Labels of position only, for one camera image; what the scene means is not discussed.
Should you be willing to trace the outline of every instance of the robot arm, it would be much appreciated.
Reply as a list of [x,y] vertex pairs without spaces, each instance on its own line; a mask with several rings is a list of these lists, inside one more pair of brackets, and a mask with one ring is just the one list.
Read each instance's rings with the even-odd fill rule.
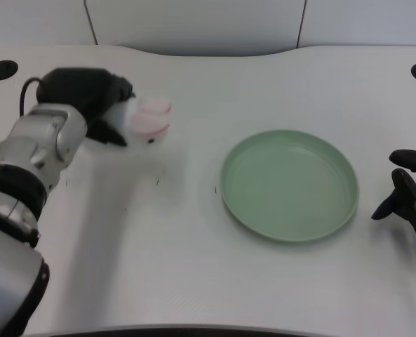
[[[61,170],[105,111],[132,96],[132,86],[106,70],[58,69],[42,81],[41,104],[0,142],[0,336],[23,333],[46,290],[37,221]],[[111,130],[97,130],[96,140],[111,140]]]

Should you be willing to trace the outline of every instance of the plate rim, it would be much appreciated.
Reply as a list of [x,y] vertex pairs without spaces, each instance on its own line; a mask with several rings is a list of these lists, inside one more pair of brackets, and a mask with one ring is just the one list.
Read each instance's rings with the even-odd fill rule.
[[[242,145],[245,141],[247,141],[247,140],[249,140],[249,139],[251,139],[253,137],[257,137],[257,136],[260,136],[260,135],[264,135],[266,133],[274,133],[274,132],[301,133],[303,135],[307,135],[307,136],[313,137],[313,138],[315,138],[317,140],[320,140],[321,142],[324,142],[328,146],[331,146],[333,149],[335,149],[337,152],[339,152],[339,154],[342,155],[342,157],[348,163],[349,167],[351,168],[351,172],[353,173],[354,180],[356,182],[356,199],[354,201],[354,205],[353,205],[352,209],[350,210],[349,214],[340,223],[340,225],[337,228],[335,228],[335,229],[333,229],[333,230],[331,230],[331,231],[329,231],[327,233],[323,233],[322,235],[315,235],[315,236],[309,237],[309,238],[304,238],[304,239],[283,239],[283,238],[280,238],[280,237],[275,237],[275,236],[268,235],[267,233],[261,232],[261,231],[255,229],[255,228],[247,225],[247,223],[245,221],[242,221],[233,212],[233,210],[231,209],[231,207],[228,205],[227,198],[224,195],[224,186],[223,186],[223,180],[224,179],[223,179],[223,177],[224,177],[224,172],[225,172],[225,169],[226,169],[225,167],[227,165],[227,161],[230,158],[230,156],[232,155],[232,152],[236,148],[238,148],[240,145]],[[310,241],[314,241],[314,240],[317,240],[317,239],[321,239],[323,237],[327,237],[328,235],[331,235],[332,233],[337,232],[338,230],[340,230],[341,228],[343,228],[350,221],[351,217],[355,214],[355,212],[357,210],[358,201],[360,199],[361,191],[360,191],[360,187],[359,187],[359,181],[358,181],[358,177],[357,177],[356,170],[354,170],[354,167],[351,165],[351,162],[343,154],[342,151],[340,151],[339,149],[337,149],[334,145],[332,145],[331,143],[329,143],[327,140],[324,140],[324,139],[322,139],[322,138],[320,138],[318,136],[315,136],[315,135],[313,135],[311,133],[304,132],[304,131],[299,131],[299,130],[295,130],[295,129],[289,129],[289,128],[285,128],[285,129],[279,129],[279,128],[277,128],[277,129],[267,130],[267,131],[263,131],[263,132],[259,132],[259,133],[254,133],[251,136],[248,136],[248,137],[244,138],[243,140],[241,140],[240,142],[238,142],[235,146],[233,146],[233,148],[230,149],[230,151],[228,151],[227,156],[223,159],[222,168],[221,168],[221,171],[220,171],[220,194],[222,195],[222,200],[223,200],[225,206],[228,208],[228,211],[231,212],[231,214],[235,217],[235,219],[237,219],[242,225],[244,225],[245,227],[247,227],[249,230],[251,230],[251,231],[253,231],[253,232],[255,232],[255,233],[259,234],[259,235],[262,235],[263,237],[266,237],[266,238],[269,238],[269,239],[273,239],[273,240],[276,240],[276,241],[279,241],[279,242],[310,242]]]

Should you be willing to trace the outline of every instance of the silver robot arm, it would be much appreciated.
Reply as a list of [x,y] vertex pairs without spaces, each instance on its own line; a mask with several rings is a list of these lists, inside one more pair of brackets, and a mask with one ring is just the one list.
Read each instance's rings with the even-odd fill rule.
[[23,333],[46,290],[37,220],[86,132],[72,106],[39,104],[0,143],[0,336]]

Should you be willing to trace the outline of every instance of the pink bunny ear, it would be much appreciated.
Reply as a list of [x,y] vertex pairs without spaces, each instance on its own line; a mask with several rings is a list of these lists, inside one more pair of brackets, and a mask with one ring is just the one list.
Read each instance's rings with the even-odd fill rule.
[[140,135],[152,136],[161,133],[170,126],[166,115],[156,115],[138,110],[130,119],[130,129]]
[[142,100],[138,108],[152,114],[168,114],[172,109],[172,103],[167,98]]

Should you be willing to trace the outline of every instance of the robotic hand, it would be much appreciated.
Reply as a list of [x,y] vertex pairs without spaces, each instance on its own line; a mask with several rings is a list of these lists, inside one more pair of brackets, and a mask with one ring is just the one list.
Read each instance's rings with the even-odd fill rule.
[[46,290],[49,269],[33,248],[37,221],[61,170],[85,136],[125,145],[100,117],[134,97],[131,84],[106,70],[56,69],[39,82],[40,104],[25,116],[22,107],[0,143],[0,336],[23,333]]
[[[396,150],[390,155],[390,161],[396,165],[416,172],[416,151]],[[385,199],[373,214],[372,219],[380,220],[391,213],[410,222],[416,232],[416,183],[401,168],[391,173],[395,185],[394,191]]]

